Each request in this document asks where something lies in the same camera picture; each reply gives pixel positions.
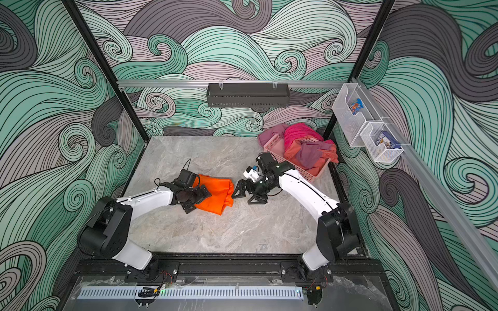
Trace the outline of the blue white small box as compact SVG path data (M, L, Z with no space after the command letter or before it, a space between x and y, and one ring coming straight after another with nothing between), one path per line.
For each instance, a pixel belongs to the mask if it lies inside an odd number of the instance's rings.
M401 149L402 146L398 140L388 131L381 131L376 140L376 145L384 145L387 149Z

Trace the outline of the coral salmon t-shirt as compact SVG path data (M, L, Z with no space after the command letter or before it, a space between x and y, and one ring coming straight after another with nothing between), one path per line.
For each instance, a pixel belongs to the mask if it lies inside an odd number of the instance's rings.
M285 149L284 158L317 176L327 161L338 163L337 146L332 140L295 140Z

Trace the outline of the magenta pink t-shirt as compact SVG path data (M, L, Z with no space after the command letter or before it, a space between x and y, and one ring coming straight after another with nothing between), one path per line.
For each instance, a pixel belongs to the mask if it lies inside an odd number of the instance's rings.
M285 151L291 147L294 141L301 141L310 137L317 141L324 141L324 138L318 132L304 123L293 124L287 127L283 134Z

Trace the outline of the clear plastic bin lower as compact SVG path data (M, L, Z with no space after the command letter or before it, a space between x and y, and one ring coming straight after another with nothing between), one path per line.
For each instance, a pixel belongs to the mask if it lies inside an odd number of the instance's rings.
M360 137L373 162L392 164L403 153L401 143L381 121L370 121Z

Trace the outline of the red blue small item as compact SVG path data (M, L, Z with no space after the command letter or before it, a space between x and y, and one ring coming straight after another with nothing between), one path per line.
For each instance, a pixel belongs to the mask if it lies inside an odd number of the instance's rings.
M352 115L357 115L364 108L363 101L357 98L350 103L349 108Z

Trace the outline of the black corner frame post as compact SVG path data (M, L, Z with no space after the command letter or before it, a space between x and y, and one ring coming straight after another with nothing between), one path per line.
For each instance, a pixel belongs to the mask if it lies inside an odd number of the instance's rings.
M67 10L67 13L69 14L76 28L80 32L80 35L82 36L83 40L88 46L90 52L93 54L94 58L96 59L97 64L101 68L107 81L110 83L114 93L116 94L116 97L118 98L119 102L121 103L124 110L128 114L133 125L136 127L142 140L144 140L145 144L148 144L150 141L149 135L146 133L146 130L143 127L139 117L137 116L137 113L135 112L134 107L132 106L131 101L128 98L127 94L119 89L119 86L117 84L117 77L115 76L109 63L107 62L102 50L100 49L97 43L97 40L93 36L92 31L89 29L88 24L85 22L80 10L77 7L76 2L62 0L62 4Z
M365 42L359 52L359 55L354 64L348 81L351 82L353 79L357 79L366 64L367 58L373 50L373 47L381 34L381 30L393 9L395 1L381 1L378 6L378 11L375 13L375 19L371 26L366 29Z

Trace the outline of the black corner frame post left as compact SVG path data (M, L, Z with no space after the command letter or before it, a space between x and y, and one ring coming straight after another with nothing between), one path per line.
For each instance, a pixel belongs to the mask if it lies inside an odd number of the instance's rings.
M62 0L62 4L67 10L67 13L69 14L76 28L80 32L80 35L82 36L83 40L88 46L90 52L93 54L94 58L96 59L97 64L101 68L107 81L110 83L114 93L116 94L116 97L118 98L119 102L121 103L124 110L128 114L133 125L136 127L142 140L144 140L145 144L148 144L150 141L149 135L146 133L146 130L143 127L139 117L137 116L137 113L135 112L134 107L132 106L131 101L128 98L127 94L119 89L119 86L117 84L117 77L115 76L109 63L107 62L102 50L100 49L97 43L97 40L93 36L92 31L89 29L88 24L85 22L80 10L77 7L76 2Z

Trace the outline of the clear plastic bin upper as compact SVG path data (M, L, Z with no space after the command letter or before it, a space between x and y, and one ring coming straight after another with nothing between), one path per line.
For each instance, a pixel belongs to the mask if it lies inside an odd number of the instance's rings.
M364 147L361 132L375 121L371 107L365 88L357 83L342 85L333 104L333 113L350 147Z

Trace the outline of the black perforated wall tray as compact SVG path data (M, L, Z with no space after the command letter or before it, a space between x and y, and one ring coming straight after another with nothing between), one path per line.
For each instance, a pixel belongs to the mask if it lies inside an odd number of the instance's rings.
M216 83L207 88L207 103L213 108L267 108L288 107L290 90L287 84Z

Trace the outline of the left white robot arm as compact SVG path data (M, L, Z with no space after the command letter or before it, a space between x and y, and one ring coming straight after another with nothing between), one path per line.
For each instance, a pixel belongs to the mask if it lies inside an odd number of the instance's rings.
M200 176L186 169L172 182L159 178L155 182L154 189L141 194L99 199L78 234L78 246L92 255L123 263L135 279L154 281L160 274L158 259L128 238L133 221L166 206L179 205L188 214L211 197Z

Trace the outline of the black corner frame post right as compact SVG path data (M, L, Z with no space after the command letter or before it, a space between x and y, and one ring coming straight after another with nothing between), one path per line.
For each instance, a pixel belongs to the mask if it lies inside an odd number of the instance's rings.
M378 6L378 11L375 13L375 19L371 26L366 29L365 42L359 52L359 55L354 64L348 81L351 82L353 79L357 79L366 64L367 58L373 50L373 47L381 34L381 30L393 9L395 1L381 1Z

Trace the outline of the pink perforated plastic basket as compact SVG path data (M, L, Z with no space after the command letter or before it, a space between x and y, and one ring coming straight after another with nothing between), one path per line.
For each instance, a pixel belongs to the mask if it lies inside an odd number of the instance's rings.
M295 169L310 183L314 183L315 180L322 175L322 173L328 167L328 164L330 162L330 159L326 159L326 161L324 162L323 166L319 171L309 172L301 165L296 164L295 162L284 158L285 143L284 139L279 135L272 136L269 139L269 141L263 146L263 150L265 152L271 153L275 157L276 161L278 161L279 163L287 161L290 164L292 164L295 167Z

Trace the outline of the mauve purple t-shirt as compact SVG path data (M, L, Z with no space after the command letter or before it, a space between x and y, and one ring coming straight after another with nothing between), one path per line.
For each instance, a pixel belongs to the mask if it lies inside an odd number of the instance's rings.
M326 159L332 163L338 162L337 147L332 140L302 141L295 158L306 170L319 171Z
M259 134L258 141L261 146L265 146L274 136L283 138L286 129L289 128L288 124L279 124L272 128L268 128L263 133Z

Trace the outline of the orange t-shirt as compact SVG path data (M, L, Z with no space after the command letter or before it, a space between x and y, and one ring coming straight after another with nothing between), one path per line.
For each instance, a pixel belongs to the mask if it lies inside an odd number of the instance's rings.
M222 215L227 207L233 206L232 194L235 186L231 179L214 178L206 175L199 175L199 179L194 182L194 186L205 185L211 196L201 203L195 204L197 209L207 211L216 215Z

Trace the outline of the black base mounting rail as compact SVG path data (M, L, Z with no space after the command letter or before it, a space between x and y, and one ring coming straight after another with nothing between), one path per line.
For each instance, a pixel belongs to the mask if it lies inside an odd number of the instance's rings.
M324 285L343 277L356 285L386 286L387 276L378 260L348 256L329 263L314 272L307 269L298 254L216 254L155 252L144 270L137 270L111 259L80 261L71 285L82 279L115 277L124 282L158 284L160 281L180 283L223 277L257 279L294 283L296 285Z

